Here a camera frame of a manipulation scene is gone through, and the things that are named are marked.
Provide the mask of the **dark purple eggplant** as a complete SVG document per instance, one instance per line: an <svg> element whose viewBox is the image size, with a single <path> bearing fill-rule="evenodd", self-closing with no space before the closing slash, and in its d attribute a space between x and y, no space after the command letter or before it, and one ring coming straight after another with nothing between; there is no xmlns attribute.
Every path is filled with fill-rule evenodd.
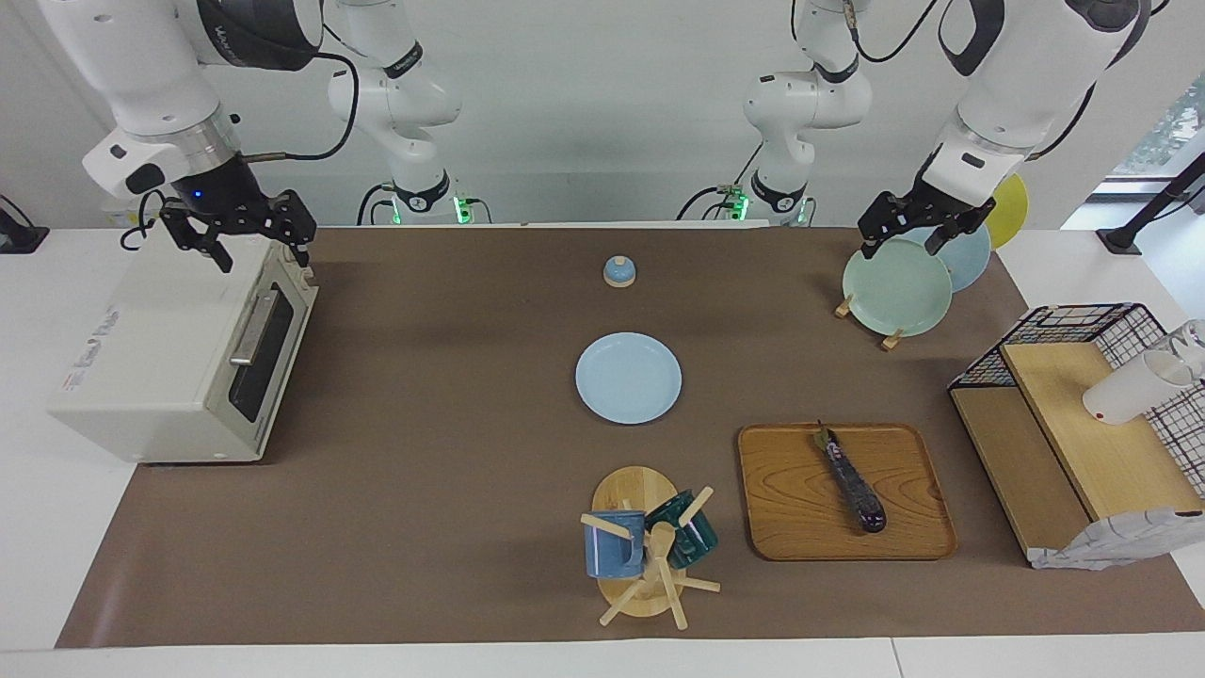
<svg viewBox="0 0 1205 678"><path fill-rule="evenodd" d="M818 420L817 428L817 432L815 434L816 446L825 455L831 477L834 477L844 502L846 502L858 527L862 529L862 532L869 535L882 532L887 526L887 515L883 505L878 501L877 494L871 489L869 482L864 479L864 476L858 472L856 464L844 452L844 447L837 440L836 434L825 426L825 421Z"/></svg>

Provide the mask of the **white cup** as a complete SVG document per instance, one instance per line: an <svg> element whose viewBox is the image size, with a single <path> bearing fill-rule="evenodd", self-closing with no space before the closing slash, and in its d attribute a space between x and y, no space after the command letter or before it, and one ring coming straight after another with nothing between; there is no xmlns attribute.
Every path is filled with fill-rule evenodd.
<svg viewBox="0 0 1205 678"><path fill-rule="evenodd" d="M1082 405L1094 419L1122 425L1186 391L1201 373L1200 365L1170 350L1145 350L1089 387Z"/></svg>

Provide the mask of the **wooden two-level shelf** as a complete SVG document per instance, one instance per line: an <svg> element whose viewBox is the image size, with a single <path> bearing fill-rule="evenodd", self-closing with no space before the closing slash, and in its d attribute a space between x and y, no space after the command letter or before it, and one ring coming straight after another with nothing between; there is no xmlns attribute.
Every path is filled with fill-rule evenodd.
<svg viewBox="0 0 1205 678"><path fill-rule="evenodd" d="M1003 389L952 400L1024 556L1060 549L1123 512L1205 511L1145 421L1109 425L1084 411L1084 391L1111 372L1097 350L1007 344L1005 356L1025 396Z"/></svg>

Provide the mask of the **window with green trees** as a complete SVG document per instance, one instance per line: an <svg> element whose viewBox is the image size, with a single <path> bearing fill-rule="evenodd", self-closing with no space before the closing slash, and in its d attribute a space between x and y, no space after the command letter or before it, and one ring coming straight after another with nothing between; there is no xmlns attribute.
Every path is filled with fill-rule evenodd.
<svg viewBox="0 0 1205 678"><path fill-rule="evenodd" d="M1109 179L1158 179L1186 167L1189 151L1205 130L1205 72L1188 86L1150 132L1112 169Z"/></svg>

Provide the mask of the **clear glass cup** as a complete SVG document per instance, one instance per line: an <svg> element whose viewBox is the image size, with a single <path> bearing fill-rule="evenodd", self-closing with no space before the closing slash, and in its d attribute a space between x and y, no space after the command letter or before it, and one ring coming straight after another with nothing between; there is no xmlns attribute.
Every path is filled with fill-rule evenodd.
<svg viewBox="0 0 1205 678"><path fill-rule="evenodd" d="M1205 381L1205 320L1187 320L1166 334L1166 355L1178 381Z"/></svg>

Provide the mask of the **wooden plate rack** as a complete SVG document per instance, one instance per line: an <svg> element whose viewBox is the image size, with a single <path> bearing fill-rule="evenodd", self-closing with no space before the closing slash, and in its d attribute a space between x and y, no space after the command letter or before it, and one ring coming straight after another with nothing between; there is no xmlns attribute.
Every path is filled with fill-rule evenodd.
<svg viewBox="0 0 1205 678"><path fill-rule="evenodd" d="M856 299L853 295L847 295L844 301L836 306L834 312L831 312L837 318L847 318L852 314L852 301ZM882 342L878 343L878 348L884 352L895 350L900 340L903 340L904 328L897 328L890 335L884 335Z"/></svg>

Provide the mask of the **light blue plate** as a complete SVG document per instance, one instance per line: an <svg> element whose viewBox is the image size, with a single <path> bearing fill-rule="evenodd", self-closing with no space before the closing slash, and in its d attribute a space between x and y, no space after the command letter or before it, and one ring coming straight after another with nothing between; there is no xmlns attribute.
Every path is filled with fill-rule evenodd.
<svg viewBox="0 0 1205 678"><path fill-rule="evenodd" d="M594 415L624 426L645 425L670 412L684 383L668 344L648 334L606 334L582 350L576 391Z"/></svg>

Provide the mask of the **blue mug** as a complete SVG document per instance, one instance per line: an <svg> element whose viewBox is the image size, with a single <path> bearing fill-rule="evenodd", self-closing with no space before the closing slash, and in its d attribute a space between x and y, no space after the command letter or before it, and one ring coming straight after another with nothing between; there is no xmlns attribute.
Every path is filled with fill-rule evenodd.
<svg viewBox="0 0 1205 678"><path fill-rule="evenodd" d="M627 579L642 574L645 512L599 509L590 511L588 515L629 529L630 538L584 525L586 574L595 579Z"/></svg>

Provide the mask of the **pale blue racked plate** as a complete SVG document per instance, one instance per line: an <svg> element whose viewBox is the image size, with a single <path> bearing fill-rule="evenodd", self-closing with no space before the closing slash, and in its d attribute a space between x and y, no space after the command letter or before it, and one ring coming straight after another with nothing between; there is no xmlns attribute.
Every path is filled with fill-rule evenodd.
<svg viewBox="0 0 1205 678"><path fill-rule="evenodd" d="M972 285L988 266L991 259L991 238L986 226L980 226L976 232L960 234L942 244L942 248L930 257L925 249L925 240L935 231L934 228L913 229L903 237L911 243L918 244L921 254L925 259L940 259L951 281L953 293Z"/></svg>

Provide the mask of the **brown table mat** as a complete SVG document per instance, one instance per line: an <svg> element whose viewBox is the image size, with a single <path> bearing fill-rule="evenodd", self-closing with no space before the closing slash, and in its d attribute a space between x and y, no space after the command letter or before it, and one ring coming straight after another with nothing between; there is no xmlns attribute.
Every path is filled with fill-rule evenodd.
<svg viewBox="0 0 1205 678"><path fill-rule="evenodd" d="M1205 627L1171 558L1033 570L946 385L1024 313L999 263L936 330L878 350L835 320L853 229L333 229L261 462L141 466L61 648L672 637L599 626L578 515L630 464L715 488L684 594L694 638L1163 633ZM636 281L602 281L630 257ZM575 365L648 334L684 383L645 425L582 403ZM931 562L770 562L750 548L736 437L903 421L958 549Z"/></svg>

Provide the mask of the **pale green plate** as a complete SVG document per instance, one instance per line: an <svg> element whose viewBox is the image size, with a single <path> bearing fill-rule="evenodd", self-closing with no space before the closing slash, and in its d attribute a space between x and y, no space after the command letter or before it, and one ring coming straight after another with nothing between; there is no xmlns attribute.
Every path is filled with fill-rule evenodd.
<svg viewBox="0 0 1205 678"><path fill-rule="evenodd" d="M862 328L909 338L937 328L953 296L950 271L922 244L893 238L866 258L857 250L841 279L848 309Z"/></svg>

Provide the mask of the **toaster oven glass door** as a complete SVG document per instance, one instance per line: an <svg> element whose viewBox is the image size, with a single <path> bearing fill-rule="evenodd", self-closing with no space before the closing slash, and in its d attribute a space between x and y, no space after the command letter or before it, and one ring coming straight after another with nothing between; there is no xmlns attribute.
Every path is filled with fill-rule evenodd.
<svg viewBox="0 0 1205 678"><path fill-rule="evenodd" d="M202 435L202 462L261 459L313 311L313 272L284 244L265 247L249 289L235 295L239 317L217 355L205 397L216 429Z"/></svg>

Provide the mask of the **dark green mug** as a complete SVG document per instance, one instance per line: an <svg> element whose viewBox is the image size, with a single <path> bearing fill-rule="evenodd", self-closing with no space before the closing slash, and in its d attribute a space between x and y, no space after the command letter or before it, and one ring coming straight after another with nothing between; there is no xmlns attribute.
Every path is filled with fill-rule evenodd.
<svg viewBox="0 0 1205 678"><path fill-rule="evenodd" d="M682 515L694 501L696 494L690 489L680 491L645 518L645 527L649 531L658 523L668 523L675 527L674 544L668 550L668 565L672 568L681 570L696 565L718 546L718 536L703 509L699 509L687 524L681 524Z"/></svg>

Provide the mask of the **brown wooden tray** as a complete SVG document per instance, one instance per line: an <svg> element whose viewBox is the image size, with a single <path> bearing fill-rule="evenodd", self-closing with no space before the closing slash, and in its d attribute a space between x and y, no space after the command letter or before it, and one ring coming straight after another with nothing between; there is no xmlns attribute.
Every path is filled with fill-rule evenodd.
<svg viewBox="0 0 1205 678"><path fill-rule="evenodd" d="M770 561L934 561L958 549L928 447L901 421L844 421L831 434L884 507L868 533L816 442L817 421L737 434L750 543Z"/></svg>

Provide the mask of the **white toaster oven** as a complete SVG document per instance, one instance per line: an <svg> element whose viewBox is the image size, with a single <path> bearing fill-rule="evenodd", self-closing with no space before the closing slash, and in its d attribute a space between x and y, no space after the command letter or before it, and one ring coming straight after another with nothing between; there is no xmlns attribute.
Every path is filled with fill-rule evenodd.
<svg viewBox="0 0 1205 678"><path fill-rule="evenodd" d="M49 415L127 462L202 462L202 435L216 429L205 397L217 355L239 317L235 295L249 289L268 241L276 243L223 237L233 257L233 273L223 275L167 232L151 232L49 397Z"/></svg>

